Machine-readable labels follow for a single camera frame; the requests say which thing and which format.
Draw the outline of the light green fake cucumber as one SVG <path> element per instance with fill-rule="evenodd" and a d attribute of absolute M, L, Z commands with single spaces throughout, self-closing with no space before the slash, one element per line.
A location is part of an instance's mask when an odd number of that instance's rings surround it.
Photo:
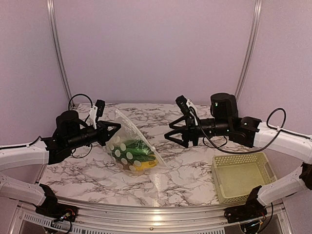
<path fill-rule="evenodd" d="M 131 161 L 154 161 L 156 156 L 150 147 L 143 140 L 128 140 L 125 143 L 126 149 L 122 150 L 123 155 L 132 155 Z"/>

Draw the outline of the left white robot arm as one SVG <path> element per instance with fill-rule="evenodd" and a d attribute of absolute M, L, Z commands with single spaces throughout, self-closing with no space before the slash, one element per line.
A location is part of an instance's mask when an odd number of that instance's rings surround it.
<path fill-rule="evenodd" d="M 70 157 L 72 151 L 97 142 L 105 146 L 121 128 L 121 124 L 96 120 L 88 125 L 79 119 L 78 112 L 65 111 L 56 118 L 57 128 L 51 137 L 39 137 L 25 145 L 4 146 L 0 149 L 0 170 L 29 165 L 53 165 Z M 4 174 L 0 175 L 0 195 L 43 208 L 51 217 L 62 209 L 54 192 L 44 184 L 31 184 Z"/>

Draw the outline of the dark green fake cucumber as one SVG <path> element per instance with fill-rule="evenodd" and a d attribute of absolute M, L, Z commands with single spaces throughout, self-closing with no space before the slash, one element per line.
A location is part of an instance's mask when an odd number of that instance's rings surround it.
<path fill-rule="evenodd" d="M 148 155 L 148 147 L 142 140 L 128 140 L 116 146 L 121 154 L 130 153 L 132 159 L 140 158 Z"/>

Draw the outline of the pale green plastic basket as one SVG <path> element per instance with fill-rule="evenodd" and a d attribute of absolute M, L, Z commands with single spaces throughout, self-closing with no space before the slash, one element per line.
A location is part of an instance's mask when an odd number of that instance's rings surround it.
<path fill-rule="evenodd" d="M 211 171 L 220 204 L 246 201 L 253 188 L 277 180 L 263 152 L 214 156 Z"/>

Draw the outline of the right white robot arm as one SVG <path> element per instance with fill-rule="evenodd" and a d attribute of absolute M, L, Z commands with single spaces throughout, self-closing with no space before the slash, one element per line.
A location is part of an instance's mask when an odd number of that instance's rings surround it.
<path fill-rule="evenodd" d="M 227 93 L 211 96 L 211 118 L 200 118 L 192 101 L 184 96 L 176 98 L 182 117 L 169 124 L 171 131 L 165 139 L 188 148 L 197 146 L 201 138 L 207 139 L 220 152 L 240 155 L 239 151 L 229 151 L 213 143 L 213 137 L 227 137 L 229 141 L 250 149 L 250 154 L 262 151 L 269 153 L 273 168 L 279 179 L 268 185 L 257 185 L 248 194 L 242 206 L 242 215 L 252 218 L 261 207 L 312 188 L 312 137 L 270 125 L 255 117 L 240 117 L 236 98 Z"/>

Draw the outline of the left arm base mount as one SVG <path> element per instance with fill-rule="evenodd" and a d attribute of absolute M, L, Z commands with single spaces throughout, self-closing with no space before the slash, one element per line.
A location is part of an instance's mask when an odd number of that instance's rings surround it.
<path fill-rule="evenodd" d="M 36 213 L 58 220 L 69 213 L 69 220 L 74 222 L 78 213 L 78 208 L 76 206 L 59 203 L 56 195 L 49 186 L 43 184 L 39 186 L 44 191 L 45 200 L 41 205 L 36 206 Z"/>

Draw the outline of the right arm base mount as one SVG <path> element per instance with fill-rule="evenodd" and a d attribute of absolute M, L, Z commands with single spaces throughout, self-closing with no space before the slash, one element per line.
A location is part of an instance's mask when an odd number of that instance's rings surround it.
<path fill-rule="evenodd" d="M 224 217 L 228 223 L 246 221 L 267 215 L 266 207 L 258 200 L 258 192 L 262 186 L 257 186 L 250 192 L 244 205 L 228 207 L 224 211 Z"/>

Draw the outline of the clear polka-dot zip bag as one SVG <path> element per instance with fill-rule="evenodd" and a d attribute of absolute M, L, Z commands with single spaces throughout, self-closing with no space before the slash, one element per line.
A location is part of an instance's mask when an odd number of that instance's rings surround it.
<path fill-rule="evenodd" d="M 156 148 L 119 109 L 115 110 L 115 123 L 121 128 L 106 143 L 106 151 L 121 170 L 139 175 L 166 167 Z"/>

